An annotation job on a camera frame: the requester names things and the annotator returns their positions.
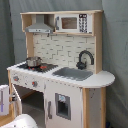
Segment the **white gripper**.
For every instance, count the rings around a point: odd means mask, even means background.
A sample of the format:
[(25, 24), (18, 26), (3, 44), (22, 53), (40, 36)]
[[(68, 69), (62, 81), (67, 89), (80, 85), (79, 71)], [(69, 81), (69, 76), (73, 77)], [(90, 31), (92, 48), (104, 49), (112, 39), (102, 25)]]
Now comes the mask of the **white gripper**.
[(13, 93), (9, 97), (9, 104), (15, 103), (17, 101), (16, 93)]

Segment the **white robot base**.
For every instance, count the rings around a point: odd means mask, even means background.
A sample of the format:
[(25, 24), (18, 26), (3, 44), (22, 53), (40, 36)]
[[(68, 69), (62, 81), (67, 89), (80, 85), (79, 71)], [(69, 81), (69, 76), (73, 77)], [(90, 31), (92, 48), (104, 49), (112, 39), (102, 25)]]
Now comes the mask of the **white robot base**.
[(17, 116), (12, 122), (1, 126), (0, 128), (38, 128), (35, 120), (28, 114)]

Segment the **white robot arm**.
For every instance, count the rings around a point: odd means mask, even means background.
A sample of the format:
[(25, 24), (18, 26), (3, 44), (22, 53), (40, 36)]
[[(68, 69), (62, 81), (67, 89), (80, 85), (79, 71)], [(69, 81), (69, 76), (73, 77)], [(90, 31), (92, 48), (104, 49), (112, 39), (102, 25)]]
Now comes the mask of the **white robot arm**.
[(12, 105), (12, 110), (15, 110), (17, 101), (16, 89), (9, 89), (8, 85), (0, 85), (0, 116), (9, 114), (9, 106)]

